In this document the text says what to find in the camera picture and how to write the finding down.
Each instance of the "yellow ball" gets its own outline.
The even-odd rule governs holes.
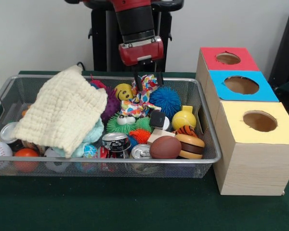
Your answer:
[[[174,130],[188,125],[192,128],[196,127],[196,118],[195,116],[188,111],[179,111],[172,118],[172,127]]]
[[[129,100],[134,98],[133,93],[131,92],[131,85],[126,83],[121,83],[116,86],[116,97],[118,100]]]

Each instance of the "green spiky ball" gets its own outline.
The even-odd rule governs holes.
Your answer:
[[[136,129],[139,129],[139,128],[152,133],[153,128],[150,126],[150,118],[144,117],[144,118],[138,119],[136,121]]]
[[[107,123],[106,131],[107,133],[113,133],[113,132],[120,132],[124,134],[129,134],[130,131],[136,130],[136,123],[135,124],[125,124],[125,125],[119,125],[117,124],[117,118],[120,115],[120,113],[116,113],[114,116],[110,118],[110,120]]]

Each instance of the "brown football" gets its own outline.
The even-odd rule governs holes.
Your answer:
[[[150,155],[154,159],[175,159],[181,151],[181,142],[172,136],[156,139],[150,147]]]

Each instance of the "red box top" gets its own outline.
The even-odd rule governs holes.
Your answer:
[[[246,48],[202,47],[200,50],[211,71],[259,71]]]

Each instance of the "orange spiky ball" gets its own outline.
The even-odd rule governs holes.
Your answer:
[[[137,129],[135,131],[130,131],[130,136],[132,136],[140,144],[147,143],[151,133],[143,129]]]

